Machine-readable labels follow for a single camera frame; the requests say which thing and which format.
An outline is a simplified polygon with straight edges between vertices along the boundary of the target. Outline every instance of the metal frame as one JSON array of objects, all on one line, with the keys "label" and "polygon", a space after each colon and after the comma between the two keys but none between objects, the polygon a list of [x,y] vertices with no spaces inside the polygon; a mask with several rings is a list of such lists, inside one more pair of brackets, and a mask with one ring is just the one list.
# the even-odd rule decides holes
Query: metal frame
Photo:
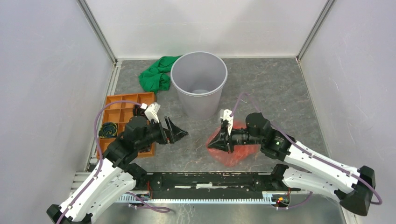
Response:
[{"label": "metal frame", "polygon": [[[107,87],[106,93],[103,97],[103,106],[106,104],[105,99],[106,96],[111,96],[114,95],[115,92],[115,87],[117,86],[117,82],[118,82],[118,76],[120,75],[120,70],[121,70],[121,65],[122,65],[122,61],[118,61],[115,64],[115,67],[113,68],[112,71],[112,75],[110,77],[109,80],[109,85]],[[87,163],[86,163],[86,167],[85,169],[88,170],[90,165],[94,165],[98,162],[98,159],[96,158],[96,142],[95,142],[95,138],[92,136],[92,140],[91,140],[91,153],[89,153],[88,158],[87,158]]]},{"label": "metal frame", "polygon": [[308,34],[307,39],[305,40],[302,48],[300,49],[300,52],[297,55],[297,60],[301,60],[304,56],[304,54],[306,53],[309,45],[311,44],[313,38],[315,37],[316,33],[318,32],[318,30],[320,29],[320,27],[322,26],[323,21],[325,20],[327,14],[329,13],[330,9],[332,8],[334,2],[336,0],[327,0],[325,6],[323,7],[322,11],[319,14],[319,17],[316,19],[315,24],[313,25],[310,33]]},{"label": "metal frame", "polygon": [[96,22],[95,17],[92,14],[92,11],[90,10],[88,4],[86,3],[85,0],[77,0],[77,3],[80,5],[81,9],[83,10],[89,24],[91,25],[93,31],[95,32],[96,36],[98,37],[100,43],[102,46],[105,48],[105,51],[107,55],[109,56],[110,60],[112,60],[113,63],[117,63],[117,58],[115,57],[113,51],[111,50],[111,47],[109,43],[107,42],[105,36],[102,33],[102,30],[100,30],[100,27],[98,23]]},{"label": "metal frame", "polygon": [[[248,55],[248,56],[230,56],[230,55],[217,55],[219,58],[296,58],[296,54],[293,55]],[[158,60],[161,56],[150,56],[150,57],[120,57],[119,61],[139,61],[139,60]]]},{"label": "metal frame", "polygon": [[[277,192],[278,195],[286,194],[287,192]],[[146,203],[166,203],[166,204],[276,204],[272,201],[272,194],[262,194],[262,198],[255,199],[149,199]],[[138,203],[140,201],[136,200],[133,196],[128,194],[123,194],[114,203]]]}]

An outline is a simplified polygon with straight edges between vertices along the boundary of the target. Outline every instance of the orange sorting tray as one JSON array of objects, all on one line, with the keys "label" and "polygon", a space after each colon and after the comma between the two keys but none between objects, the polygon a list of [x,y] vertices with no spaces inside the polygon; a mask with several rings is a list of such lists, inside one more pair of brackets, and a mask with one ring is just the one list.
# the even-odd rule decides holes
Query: orange sorting tray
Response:
[{"label": "orange sorting tray", "polygon": [[[106,97],[106,104],[117,100],[132,100],[138,103],[145,103],[147,105],[152,104],[156,101],[156,96],[153,92],[145,92],[145,93],[136,93],[136,94],[127,94],[127,95],[114,95]],[[103,112],[102,124],[106,122],[113,122],[117,124],[117,135],[125,130],[125,125],[128,121],[133,117],[132,108],[134,104],[132,103],[118,103],[109,106]],[[109,139],[99,139],[100,148],[102,152],[105,152],[107,147],[111,142],[113,142],[115,138]],[[137,157],[149,157],[154,156],[156,152],[156,144],[153,143],[150,147],[150,152],[138,153]]]}]

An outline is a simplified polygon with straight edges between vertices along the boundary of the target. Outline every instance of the gray floor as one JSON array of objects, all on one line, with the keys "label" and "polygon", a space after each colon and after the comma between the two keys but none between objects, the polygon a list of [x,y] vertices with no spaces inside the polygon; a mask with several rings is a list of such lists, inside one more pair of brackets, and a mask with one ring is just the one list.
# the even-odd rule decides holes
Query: gray floor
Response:
[{"label": "gray floor", "polygon": [[[124,61],[115,94],[143,92],[139,74],[154,61]],[[311,149],[326,154],[311,100],[300,69],[291,58],[224,59],[229,78],[223,89],[219,109],[232,109],[241,92],[251,93],[259,102],[266,117],[278,123],[285,131]],[[161,105],[159,115],[170,116],[180,128],[189,132],[174,145],[157,145],[156,155],[134,162],[150,171],[255,171],[270,172],[278,161],[261,153],[250,155],[234,167],[225,167],[214,160],[205,147],[211,133],[219,126],[218,118],[205,121],[189,119],[177,99],[176,89],[157,94]],[[251,104],[242,102],[235,119],[244,121],[255,112]],[[304,195],[292,194],[292,204]],[[163,204],[172,208],[169,214],[149,210],[135,211],[125,204],[113,204],[97,221],[114,224],[200,224],[200,223],[295,223],[342,224],[345,220],[337,203],[314,195],[306,205],[288,211],[275,211],[269,205],[246,204]]]},{"label": "gray floor", "polygon": [[[115,94],[144,92],[138,76],[154,61],[123,61]],[[291,136],[311,149],[326,154],[321,132],[311,100],[298,64],[293,58],[224,59],[228,80],[223,88],[219,110],[232,109],[241,92],[251,93],[263,109],[266,118],[279,124]],[[148,172],[208,172],[253,171],[270,172],[279,163],[257,152],[234,167],[225,167],[214,160],[205,142],[219,126],[217,115],[205,121],[187,117],[171,85],[169,91],[160,91],[157,102],[161,105],[160,119],[169,116],[180,128],[189,132],[177,144],[157,145],[156,156],[136,159]],[[249,103],[242,102],[235,119],[244,121],[255,112]]]}]

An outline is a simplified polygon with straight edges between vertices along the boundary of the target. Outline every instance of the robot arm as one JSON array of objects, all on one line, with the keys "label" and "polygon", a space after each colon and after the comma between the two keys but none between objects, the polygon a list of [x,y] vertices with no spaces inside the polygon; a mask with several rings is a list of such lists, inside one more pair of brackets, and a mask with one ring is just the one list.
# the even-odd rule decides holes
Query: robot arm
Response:
[{"label": "robot arm", "polygon": [[[276,167],[278,170],[274,172],[286,186],[325,195],[355,214],[367,215],[373,192],[353,175],[362,178],[375,188],[373,169],[366,166],[358,169],[339,163],[314,152],[289,136],[294,141],[292,144],[282,133],[273,129],[261,113],[251,113],[246,117],[247,128],[229,131],[229,123],[232,121],[228,116],[230,110],[224,110],[223,113],[220,131],[209,143],[209,148],[232,153],[235,145],[259,144],[261,152],[267,157],[297,165],[311,172],[301,172],[278,164]],[[335,167],[342,167],[347,173]]]},{"label": "robot arm", "polygon": [[149,147],[154,142],[175,143],[188,135],[168,117],[165,117],[168,129],[162,127],[156,115],[159,109],[157,103],[143,107],[151,123],[148,125],[143,116],[131,118],[125,131],[120,133],[104,152],[101,165],[96,166],[81,187],[60,205],[53,204],[48,208],[47,214],[54,223],[94,223],[121,195],[135,188],[137,179],[146,174],[141,167],[135,163],[131,164],[140,149]]}]

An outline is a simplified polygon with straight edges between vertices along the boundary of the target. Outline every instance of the gray trash can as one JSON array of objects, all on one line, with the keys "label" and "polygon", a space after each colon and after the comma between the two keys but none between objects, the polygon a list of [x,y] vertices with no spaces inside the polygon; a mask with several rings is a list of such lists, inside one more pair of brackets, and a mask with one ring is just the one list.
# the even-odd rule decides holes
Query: gray trash can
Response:
[{"label": "gray trash can", "polygon": [[184,111],[194,119],[207,119],[216,113],[227,76],[224,61],[208,52],[183,55],[170,71]]}]

